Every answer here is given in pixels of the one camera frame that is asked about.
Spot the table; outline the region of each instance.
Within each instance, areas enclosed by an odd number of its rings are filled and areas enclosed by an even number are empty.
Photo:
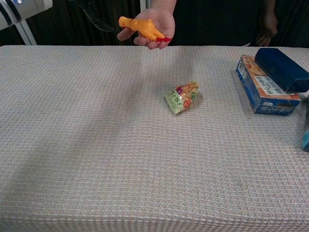
[[[253,113],[235,69],[257,49],[1,47],[0,231],[308,231],[305,102]]]

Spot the fingers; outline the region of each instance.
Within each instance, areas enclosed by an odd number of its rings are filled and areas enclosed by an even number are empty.
[[[134,39],[134,44],[140,46],[147,46],[150,43],[150,40],[145,37],[136,37]]]
[[[265,33],[260,33],[261,35],[259,38],[255,41],[256,44],[260,44],[262,40],[265,38],[266,34]]]
[[[148,44],[148,48],[149,48],[150,50],[153,50],[153,49],[155,49],[155,48],[158,48],[158,47],[159,47],[159,44],[160,44],[160,42],[151,41],[151,42]]]
[[[255,38],[255,42],[257,42],[257,40],[258,40],[261,36],[262,36],[262,32],[260,31],[260,32],[257,34],[256,38]]]
[[[269,32],[270,32],[271,37],[274,38],[277,35],[278,30],[277,28],[271,28]]]
[[[124,41],[127,40],[128,38],[130,38],[135,31],[129,29],[129,28],[125,28],[123,29],[121,32],[119,32],[119,34],[117,35],[117,39],[120,41]]]
[[[259,46],[263,46],[266,44],[266,42],[268,41],[269,37],[265,36],[264,39],[258,44]]]
[[[264,44],[265,47],[268,47],[268,46],[269,46],[270,40],[271,40],[271,38],[269,37],[268,40],[266,41],[266,43]]]
[[[160,48],[160,49],[163,49],[163,48],[165,48],[167,45],[168,45],[167,42],[161,42],[161,43],[159,44],[159,48]]]

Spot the orange toy bird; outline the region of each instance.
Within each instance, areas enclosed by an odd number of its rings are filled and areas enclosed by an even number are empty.
[[[119,18],[119,26],[121,26],[122,28],[130,28],[133,31],[139,31],[143,36],[150,39],[151,41],[171,41],[171,38],[164,36],[155,28],[155,25],[151,19],[132,19],[122,16]]]

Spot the hand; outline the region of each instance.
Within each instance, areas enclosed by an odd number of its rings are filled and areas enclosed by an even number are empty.
[[[152,19],[155,27],[166,37],[173,38],[175,33],[175,21],[174,17],[171,12],[165,9],[146,9],[139,13],[136,18],[139,19]],[[123,29],[118,35],[117,38],[120,41],[127,40],[134,34],[134,31],[125,28]],[[154,42],[150,41],[149,39],[145,38],[143,35],[138,33],[138,37],[134,39],[134,44],[147,46],[149,49],[155,48],[164,48],[166,47],[169,42]]]
[[[258,46],[269,46],[271,38],[275,37],[277,31],[277,18],[274,12],[264,13],[259,18],[260,31],[255,39]]]

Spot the box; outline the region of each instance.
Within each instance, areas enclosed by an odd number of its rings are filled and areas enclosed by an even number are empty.
[[[309,90],[309,73],[277,48],[260,48],[255,62],[286,93]]]
[[[298,94],[287,94],[256,64],[254,57],[242,55],[236,72],[257,114],[290,115],[300,103]]]

